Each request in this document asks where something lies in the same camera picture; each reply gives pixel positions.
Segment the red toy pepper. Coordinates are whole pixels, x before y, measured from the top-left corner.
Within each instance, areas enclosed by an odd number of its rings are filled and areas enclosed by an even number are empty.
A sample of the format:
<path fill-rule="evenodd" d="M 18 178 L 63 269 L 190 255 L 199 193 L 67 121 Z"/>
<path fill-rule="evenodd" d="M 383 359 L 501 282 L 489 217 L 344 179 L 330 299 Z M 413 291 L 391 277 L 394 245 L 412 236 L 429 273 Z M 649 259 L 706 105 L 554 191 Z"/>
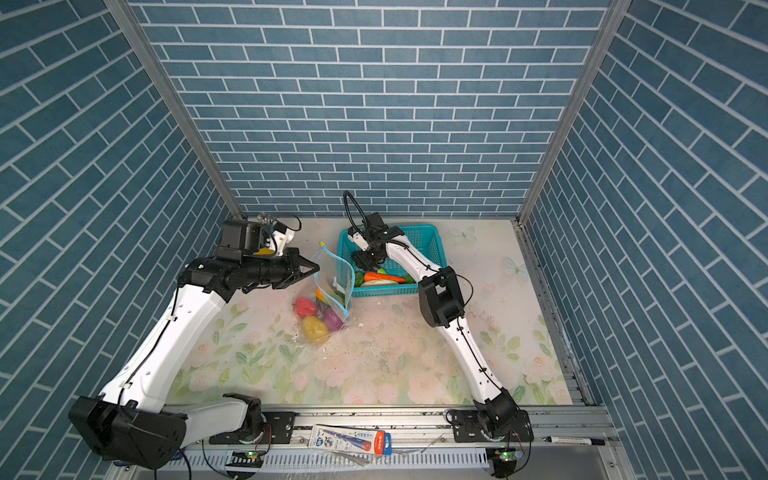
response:
<path fill-rule="evenodd" d="M 315 316 L 317 313 L 317 306 L 314 301 L 305 297 L 299 297 L 293 305 L 293 312 L 300 319 L 304 319 L 308 316 Z"/>

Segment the toy corn cob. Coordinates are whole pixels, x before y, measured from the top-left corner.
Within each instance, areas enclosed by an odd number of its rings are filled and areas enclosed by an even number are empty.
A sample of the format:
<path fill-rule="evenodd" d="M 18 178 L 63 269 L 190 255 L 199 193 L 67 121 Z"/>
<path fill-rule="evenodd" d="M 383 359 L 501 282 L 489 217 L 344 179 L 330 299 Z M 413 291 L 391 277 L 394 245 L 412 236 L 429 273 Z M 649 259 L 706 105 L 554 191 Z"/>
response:
<path fill-rule="evenodd" d="M 331 289 L 329 292 L 316 288 L 315 289 L 315 296 L 316 299 L 323 302 L 325 305 L 336 308 L 336 309 L 346 309 L 345 304 L 345 297 L 343 294 L 339 294 L 335 290 Z"/>

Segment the clear zip top bag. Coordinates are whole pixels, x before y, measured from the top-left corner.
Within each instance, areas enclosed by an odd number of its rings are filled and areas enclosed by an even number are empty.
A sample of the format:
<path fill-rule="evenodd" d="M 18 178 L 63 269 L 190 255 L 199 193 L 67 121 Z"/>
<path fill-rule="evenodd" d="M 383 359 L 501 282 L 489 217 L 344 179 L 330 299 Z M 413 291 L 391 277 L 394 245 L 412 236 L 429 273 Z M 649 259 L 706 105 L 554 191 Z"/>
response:
<path fill-rule="evenodd" d="M 321 344 L 345 328 L 355 289 L 353 266 L 333 253 L 324 242 L 310 258 L 319 269 L 300 282 L 292 312 L 300 334 L 308 342 Z"/>

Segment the purple toy onion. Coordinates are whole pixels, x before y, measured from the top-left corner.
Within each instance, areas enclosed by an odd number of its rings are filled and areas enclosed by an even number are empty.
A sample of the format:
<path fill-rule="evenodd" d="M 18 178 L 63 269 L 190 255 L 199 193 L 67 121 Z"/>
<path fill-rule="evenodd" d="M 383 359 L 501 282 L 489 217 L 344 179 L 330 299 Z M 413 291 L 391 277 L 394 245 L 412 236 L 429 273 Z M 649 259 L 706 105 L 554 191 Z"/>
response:
<path fill-rule="evenodd" d="M 343 320 L 332 308 L 328 308 L 324 311 L 322 321 L 330 332 L 339 331 L 344 326 Z"/>

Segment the yellow toy potato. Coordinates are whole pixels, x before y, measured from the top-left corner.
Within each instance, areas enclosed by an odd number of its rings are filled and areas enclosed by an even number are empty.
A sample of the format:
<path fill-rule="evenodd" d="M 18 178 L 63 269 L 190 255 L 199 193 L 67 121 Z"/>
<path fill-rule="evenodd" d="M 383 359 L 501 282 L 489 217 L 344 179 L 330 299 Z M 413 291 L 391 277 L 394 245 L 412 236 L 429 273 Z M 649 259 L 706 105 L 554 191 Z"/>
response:
<path fill-rule="evenodd" d="M 308 315 L 301 321 L 301 330 L 304 336 L 313 343 L 321 343 L 330 335 L 325 323 L 314 315 Z"/>

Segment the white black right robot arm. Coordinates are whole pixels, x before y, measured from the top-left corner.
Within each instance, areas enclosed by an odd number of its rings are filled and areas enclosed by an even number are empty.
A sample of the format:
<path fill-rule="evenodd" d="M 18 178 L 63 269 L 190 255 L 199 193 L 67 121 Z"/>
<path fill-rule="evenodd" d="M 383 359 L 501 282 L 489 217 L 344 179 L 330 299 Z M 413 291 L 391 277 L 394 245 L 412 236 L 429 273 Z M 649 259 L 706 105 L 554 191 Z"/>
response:
<path fill-rule="evenodd" d="M 483 434 L 491 440 L 517 437 L 521 442 L 532 441 L 527 412 L 493 373 L 473 337 L 455 271 L 429 260 L 395 227 L 386 227 L 377 234 L 349 230 L 347 238 L 358 247 L 354 252 L 356 262 L 377 266 L 390 259 L 417 281 L 421 314 L 442 335 L 458 360 L 470 385 Z"/>

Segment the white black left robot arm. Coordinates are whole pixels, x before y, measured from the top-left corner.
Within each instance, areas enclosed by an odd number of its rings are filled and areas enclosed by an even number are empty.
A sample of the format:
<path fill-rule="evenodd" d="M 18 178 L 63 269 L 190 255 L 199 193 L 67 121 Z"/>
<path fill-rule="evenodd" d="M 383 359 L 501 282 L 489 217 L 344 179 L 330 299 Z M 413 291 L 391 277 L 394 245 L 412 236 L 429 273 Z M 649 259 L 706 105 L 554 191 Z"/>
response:
<path fill-rule="evenodd" d="M 237 291 L 287 288 L 318 273 L 318 264 L 287 248 L 280 257 L 218 257 L 190 262 L 163 318 L 100 392 L 79 397 L 68 418 L 90 450 L 105 461 L 157 470 L 183 448 L 220 434 L 240 443 L 265 436 L 255 397 L 226 394 L 191 406 L 169 407 L 170 387 L 198 337 Z"/>

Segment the orange toy carrot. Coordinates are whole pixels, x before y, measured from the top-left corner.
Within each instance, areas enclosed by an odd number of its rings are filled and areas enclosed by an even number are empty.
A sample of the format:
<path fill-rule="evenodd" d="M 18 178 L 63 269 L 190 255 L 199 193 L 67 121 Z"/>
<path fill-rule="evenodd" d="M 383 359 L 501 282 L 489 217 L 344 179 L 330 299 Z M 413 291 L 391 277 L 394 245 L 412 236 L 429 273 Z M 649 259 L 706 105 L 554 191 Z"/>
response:
<path fill-rule="evenodd" d="M 404 278 L 387 275 L 387 274 L 381 274 L 376 272 L 367 272 L 363 276 L 365 282 L 372 282 L 372 281 L 390 281 L 395 282 L 397 284 L 403 284 L 406 282 Z"/>

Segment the white toy radish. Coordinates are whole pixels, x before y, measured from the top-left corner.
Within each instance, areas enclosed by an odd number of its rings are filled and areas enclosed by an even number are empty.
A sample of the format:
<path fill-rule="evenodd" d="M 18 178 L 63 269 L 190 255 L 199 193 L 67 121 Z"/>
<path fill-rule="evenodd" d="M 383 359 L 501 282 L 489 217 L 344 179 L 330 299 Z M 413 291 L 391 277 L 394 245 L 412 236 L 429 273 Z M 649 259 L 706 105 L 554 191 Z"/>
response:
<path fill-rule="evenodd" d="M 360 287 L 373 288 L 373 287 L 388 287 L 388 286 L 400 286 L 400 285 L 401 284 L 399 282 L 396 282 L 394 280 L 378 279 L 378 280 L 365 281 L 360 285 Z"/>

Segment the yellow metal pen bucket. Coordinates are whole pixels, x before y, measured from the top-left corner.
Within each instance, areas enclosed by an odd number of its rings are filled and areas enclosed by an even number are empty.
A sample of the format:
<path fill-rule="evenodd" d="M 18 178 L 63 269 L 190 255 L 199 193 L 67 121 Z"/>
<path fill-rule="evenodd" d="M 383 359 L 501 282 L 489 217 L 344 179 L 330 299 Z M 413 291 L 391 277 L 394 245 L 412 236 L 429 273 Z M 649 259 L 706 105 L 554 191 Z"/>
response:
<path fill-rule="evenodd" d="M 274 258 L 277 256 L 277 240 L 275 238 L 275 226 L 277 220 L 267 214 L 259 213 L 248 218 L 252 230 L 253 256 Z"/>

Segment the teal plastic basket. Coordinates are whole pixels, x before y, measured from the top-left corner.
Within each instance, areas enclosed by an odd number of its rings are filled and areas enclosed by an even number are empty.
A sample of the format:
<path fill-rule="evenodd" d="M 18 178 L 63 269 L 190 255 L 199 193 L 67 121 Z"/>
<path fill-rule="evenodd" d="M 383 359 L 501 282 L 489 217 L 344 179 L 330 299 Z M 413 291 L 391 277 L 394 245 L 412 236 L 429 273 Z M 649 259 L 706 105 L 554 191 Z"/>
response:
<path fill-rule="evenodd" d="M 446 267 L 447 260 L 437 228 L 430 224 L 422 225 L 402 225 L 400 229 L 404 232 L 413 247 L 426 257 L 430 262 L 439 267 Z M 338 236 L 338 245 L 336 254 L 350 263 L 355 271 L 359 268 L 352 259 L 352 253 L 359 251 L 360 248 L 349 238 L 349 228 L 343 229 Z M 403 278 L 407 271 L 396 261 L 388 258 L 380 266 L 389 275 Z M 418 291 L 415 283 L 406 283 L 399 285 L 379 285 L 379 286 L 360 286 L 355 287 L 352 293 L 354 298 L 380 297 L 396 295 L 413 295 Z"/>

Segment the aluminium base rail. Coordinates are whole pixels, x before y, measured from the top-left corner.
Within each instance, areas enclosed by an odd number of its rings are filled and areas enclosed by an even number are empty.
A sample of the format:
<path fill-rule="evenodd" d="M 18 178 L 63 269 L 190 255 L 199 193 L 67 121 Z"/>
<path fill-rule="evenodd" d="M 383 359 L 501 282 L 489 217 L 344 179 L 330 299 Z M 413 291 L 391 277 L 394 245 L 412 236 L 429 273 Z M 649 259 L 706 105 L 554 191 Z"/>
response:
<path fill-rule="evenodd" d="M 115 465 L 110 479 L 632 479 L 634 473 L 603 407 L 531 407 L 533 440 L 490 441 L 467 407 L 277 407 L 266 415 L 270 446 L 197 444 L 152 471 Z M 314 425 L 384 430 L 392 454 L 309 448 Z M 599 438 L 605 446 L 561 445 L 546 436 Z M 259 450 L 261 460 L 254 459 Z"/>

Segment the black marker on rail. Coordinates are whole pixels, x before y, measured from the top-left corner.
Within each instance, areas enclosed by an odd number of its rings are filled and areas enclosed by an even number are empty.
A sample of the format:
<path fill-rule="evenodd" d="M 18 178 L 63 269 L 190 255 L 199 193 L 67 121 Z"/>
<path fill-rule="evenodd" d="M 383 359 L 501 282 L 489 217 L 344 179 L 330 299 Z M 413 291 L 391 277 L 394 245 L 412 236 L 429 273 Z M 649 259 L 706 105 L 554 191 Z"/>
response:
<path fill-rule="evenodd" d="M 588 437 L 568 437 L 568 436 L 546 436 L 544 442 L 561 445 L 583 445 L 583 446 L 605 446 L 606 441 L 599 438 Z"/>

